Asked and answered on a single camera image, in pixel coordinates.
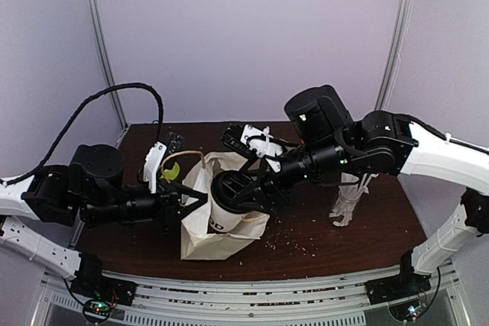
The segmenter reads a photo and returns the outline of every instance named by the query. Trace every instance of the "brown wooden table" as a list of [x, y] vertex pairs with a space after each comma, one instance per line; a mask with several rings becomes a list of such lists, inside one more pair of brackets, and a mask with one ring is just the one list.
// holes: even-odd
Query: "brown wooden table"
[[[289, 122], [267, 123], [272, 134], [297, 141]], [[254, 123], [264, 127], [266, 123]], [[227, 123], [165, 124], [162, 137], [174, 131], [186, 138], [185, 149], [204, 153], [223, 151], [220, 137]], [[156, 126], [132, 125], [121, 152], [125, 156], [125, 183], [136, 183], [136, 172], [154, 143]], [[182, 174], [197, 157], [179, 159]], [[269, 220], [261, 240], [225, 261], [181, 261], [180, 232], [161, 234], [156, 223], [132, 228], [106, 225], [83, 230], [77, 249], [95, 253], [107, 270], [172, 279], [255, 281], [298, 279], [372, 270], [399, 263], [400, 256], [423, 242], [413, 208], [397, 179], [372, 179], [346, 228], [333, 227], [329, 207], [338, 189], [313, 184], [296, 187], [291, 207]]]

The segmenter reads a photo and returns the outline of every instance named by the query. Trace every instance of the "white cup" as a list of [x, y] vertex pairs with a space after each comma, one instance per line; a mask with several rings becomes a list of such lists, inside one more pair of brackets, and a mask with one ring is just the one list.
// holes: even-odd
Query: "white cup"
[[250, 211], [232, 213], [219, 206], [215, 200], [211, 200], [209, 225], [215, 231], [226, 233], [235, 229], [248, 214], [250, 214]]

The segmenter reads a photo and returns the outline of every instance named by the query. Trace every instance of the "yellow-green object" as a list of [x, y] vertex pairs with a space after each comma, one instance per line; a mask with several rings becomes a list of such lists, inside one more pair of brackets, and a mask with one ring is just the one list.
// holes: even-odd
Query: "yellow-green object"
[[165, 169], [163, 171], [163, 175], [161, 176], [161, 178], [174, 181], [175, 179], [178, 178], [179, 174], [180, 174], [180, 166], [178, 165], [178, 163], [175, 163], [172, 169]]

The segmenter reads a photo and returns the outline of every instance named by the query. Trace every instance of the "dark wood surface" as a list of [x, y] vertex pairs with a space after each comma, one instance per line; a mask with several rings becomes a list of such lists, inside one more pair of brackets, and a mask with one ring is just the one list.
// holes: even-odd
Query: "dark wood surface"
[[[226, 123], [166, 124], [162, 136], [174, 131], [186, 138], [185, 149], [223, 151], [220, 137]], [[264, 127], [265, 123], [256, 123]], [[291, 123], [269, 123], [274, 136], [297, 141]], [[136, 172], [154, 142], [156, 126], [133, 125], [121, 152], [125, 183]], [[198, 162], [181, 157], [182, 174]], [[400, 256], [424, 241], [425, 234], [397, 179], [379, 176], [370, 184], [346, 228], [333, 227], [329, 207], [338, 189], [313, 184], [296, 187], [291, 207], [269, 220], [261, 240], [225, 261], [181, 261], [180, 232], [161, 234], [156, 223], [132, 228], [106, 225], [83, 230], [77, 249], [95, 253], [107, 270], [172, 279], [255, 281], [299, 279], [372, 270], [399, 263]]]

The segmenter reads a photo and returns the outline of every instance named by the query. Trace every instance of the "canvas bag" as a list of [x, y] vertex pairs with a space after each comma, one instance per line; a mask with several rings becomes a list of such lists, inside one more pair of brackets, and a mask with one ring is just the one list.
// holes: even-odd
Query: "canvas bag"
[[[211, 215], [211, 182], [223, 170], [240, 169], [246, 159], [234, 152], [211, 152], [204, 158], [206, 167], [197, 163], [183, 180], [183, 184], [209, 195], [207, 203], [182, 220], [181, 260], [225, 260], [259, 240], [270, 215], [253, 211], [236, 228], [226, 234], [207, 233]], [[193, 198], [183, 198], [185, 205]]]

